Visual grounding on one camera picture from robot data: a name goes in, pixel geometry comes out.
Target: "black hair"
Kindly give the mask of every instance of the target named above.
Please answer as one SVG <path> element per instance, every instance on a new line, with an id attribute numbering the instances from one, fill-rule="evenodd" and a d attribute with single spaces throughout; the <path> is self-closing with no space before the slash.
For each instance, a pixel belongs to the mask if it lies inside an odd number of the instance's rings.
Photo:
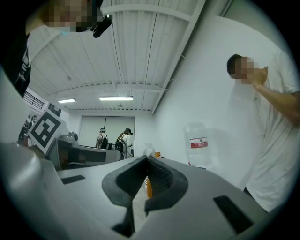
<path id="1" fill-rule="evenodd" d="M 227 61 L 227 72 L 229 74 L 235 74 L 235 62 L 241 60 L 242 60 L 242 56 L 238 54 L 232 55 Z"/>
<path id="2" fill-rule="evenodd" d="M 132 135 L 131 129 L 126 128 L 125 131 L 124 131 L 124 134 Z"/>

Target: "black backpack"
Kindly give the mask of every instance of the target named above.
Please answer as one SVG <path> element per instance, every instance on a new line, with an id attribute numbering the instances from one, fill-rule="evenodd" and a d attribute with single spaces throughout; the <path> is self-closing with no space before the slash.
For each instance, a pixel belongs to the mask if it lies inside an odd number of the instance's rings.
<path id="1" fill-rule="evenodd" d="M 105 137 L 102 136 L 100 144 L 101 144 L 100 149 L 107 149 L 107 145 L 108 145 L 107 135 L 105 135 Z"/>
<path id="2" fill-rule="evenodd" d="M 114 148 L 119 151 L 120 153 L 123 153 L 123 148 L 126 147 L 126 144 L 123 140 L 123 137 L 121 139 L 117 139 Z"/>

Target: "backpack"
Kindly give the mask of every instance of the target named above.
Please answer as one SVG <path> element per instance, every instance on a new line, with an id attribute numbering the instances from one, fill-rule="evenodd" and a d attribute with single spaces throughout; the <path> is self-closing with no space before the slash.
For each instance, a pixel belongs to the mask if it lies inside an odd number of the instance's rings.
<path id="1" fill-rule="evenodd" d="M 123 140 L 123 137 L 125 136 L 125 134 L 121 137 L 121 139 L 117 139 L 114 148 L 119 151 L 120 153 L 123 153 L 123 148 L 126 148 L 126 144 Z"/>
<path id="2" fill-rule="evenodd" d="M 101 134 L 101 136 L 102 138 L 99 140 L 99 143 L 97 144 L 97 148 L 107 149 L 107 145 L 108 145 L 107 135 L 103 137 L 103 135 Z"/>

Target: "sign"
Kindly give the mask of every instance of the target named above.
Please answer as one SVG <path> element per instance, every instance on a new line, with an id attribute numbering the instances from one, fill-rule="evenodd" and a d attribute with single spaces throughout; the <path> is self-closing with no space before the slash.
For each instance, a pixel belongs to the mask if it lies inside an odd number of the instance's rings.
<path id="1" fill-rule="evenodd" d="M 47 109 L 37 119 L 28 135 L 42 152 L 46 154 L 54 139 L 62 134 L 67 135 L 68 132 L 66 123 Z"/>
<path id="2" fill-rule="evenodd" d="M 206 137 L 198 137 L 190 139 L 191 148 L 205 148 L 208 147 L 208 142 Z"/>

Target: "camera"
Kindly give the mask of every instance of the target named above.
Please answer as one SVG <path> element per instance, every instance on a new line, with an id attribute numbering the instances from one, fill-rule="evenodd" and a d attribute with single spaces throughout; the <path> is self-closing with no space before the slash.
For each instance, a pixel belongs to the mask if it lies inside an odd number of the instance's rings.
<path id="1" fill-rule="evenodd" d="M 109 28 L 112 22 L 113 16 L 111 14 L 107 14 L 102 21 L 99 21 L 96 24 L 94 24 L 90 29 L 93 32 L 94 38 L 100 37 L 102 33 L 104 33 L 105 30 Z"/>

